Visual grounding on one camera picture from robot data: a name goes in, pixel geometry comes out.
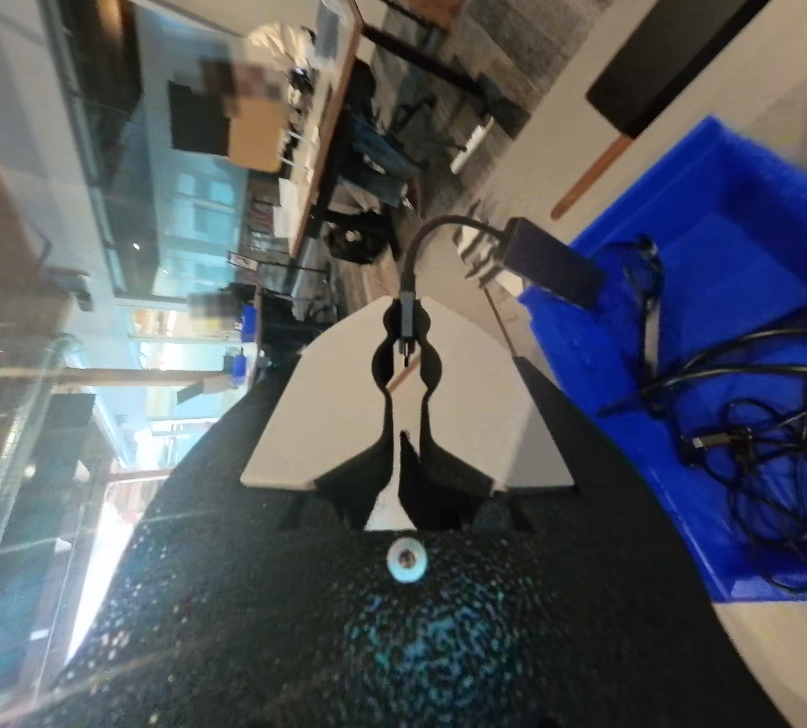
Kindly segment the black cable grey connector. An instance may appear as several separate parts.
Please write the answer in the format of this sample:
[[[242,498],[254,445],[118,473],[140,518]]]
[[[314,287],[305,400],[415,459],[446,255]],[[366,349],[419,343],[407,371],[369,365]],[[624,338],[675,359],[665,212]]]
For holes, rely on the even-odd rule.
[[[495,241],[506,240],[509,237],[508,232],[511,228],[510,222],[502,229],[497,229],[495,226],[474,219],[471,216],[457,214],[437,216],[426,221],[419,227],[406,250],[399,277],[398,299],[400,302],[400,330],[398,335],[398,351],[402,356],[404,368],[409,367],[417,342],[415,308],[417,300],[416,268],[419,251],[435,231],[446,226],[467,227],[475,232],[489,236]]]

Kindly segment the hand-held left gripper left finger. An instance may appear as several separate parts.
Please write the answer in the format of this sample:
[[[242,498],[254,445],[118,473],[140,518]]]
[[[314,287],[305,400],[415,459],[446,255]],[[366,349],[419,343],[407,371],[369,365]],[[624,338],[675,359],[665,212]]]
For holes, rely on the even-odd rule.
[[[371,362],[387,337],[383,319],[393,302],[383,296],[341,320],[315,339],[298,361],[240,481],[248,488],[312,491],[315,481],[343,467],[385,435],[390,427],[392,465],[382,450],[383,482],[371,496],[365,530],[402,530],[398,500],[403,421],[379,388]]]

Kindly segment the black backpack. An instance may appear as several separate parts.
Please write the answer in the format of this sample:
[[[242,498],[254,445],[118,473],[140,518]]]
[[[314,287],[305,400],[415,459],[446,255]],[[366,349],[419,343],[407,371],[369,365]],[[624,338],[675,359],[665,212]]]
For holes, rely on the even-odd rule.
[[[387,250],[394,260],[401,251],[396,228],[386,211],[328,211],[324,242],[330,256],[357,266],[374,264]]]

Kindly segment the black rectangular pad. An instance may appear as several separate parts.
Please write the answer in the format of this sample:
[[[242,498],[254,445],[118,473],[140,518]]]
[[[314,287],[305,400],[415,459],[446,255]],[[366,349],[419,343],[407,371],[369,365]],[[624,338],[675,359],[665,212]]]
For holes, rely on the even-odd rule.
[[[772,0],[657,0],[586,99],[637,139]]]

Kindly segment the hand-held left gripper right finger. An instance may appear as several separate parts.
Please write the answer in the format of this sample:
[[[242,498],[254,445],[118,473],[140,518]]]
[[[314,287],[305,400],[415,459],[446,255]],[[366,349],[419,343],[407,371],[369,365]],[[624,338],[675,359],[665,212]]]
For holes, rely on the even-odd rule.
[[[412,451],[412,523],[472,529],[486,509],[575,493],[517,360],[478,325],[426,298],[413,329],[425,387]]]

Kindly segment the wooden office table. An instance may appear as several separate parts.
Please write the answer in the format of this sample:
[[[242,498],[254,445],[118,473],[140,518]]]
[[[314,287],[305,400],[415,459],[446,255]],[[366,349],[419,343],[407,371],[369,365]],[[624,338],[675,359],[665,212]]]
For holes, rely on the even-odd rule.
[[[298,137],[290,175],[281,182],[283,209],[288,213],[288,253],[300,258],[308,229],[313,223],[316,203],[325,197],[325,169],[328,153],[335,142],[352,64],[357,59],[364,20],[355,0],[339,0],[345,8],[346,23],[338,58],[316,58],[317,80],[311,108]]]

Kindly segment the clear plastic container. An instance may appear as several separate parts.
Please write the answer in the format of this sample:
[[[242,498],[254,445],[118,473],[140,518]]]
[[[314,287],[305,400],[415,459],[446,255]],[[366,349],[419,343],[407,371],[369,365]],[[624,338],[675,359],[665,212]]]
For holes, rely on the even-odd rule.
[[[320,61],[338,58],[345,8],[339,0],[318,0],[316,6],[315,54]]]

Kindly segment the brown cardboard box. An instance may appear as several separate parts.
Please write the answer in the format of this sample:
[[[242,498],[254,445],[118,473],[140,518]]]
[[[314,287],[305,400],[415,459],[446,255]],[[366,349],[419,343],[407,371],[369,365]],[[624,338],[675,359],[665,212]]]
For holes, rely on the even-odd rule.
[[[240,168],[276,174],[289,121],[287,101],[237,96],[229,114],[228,160]]]

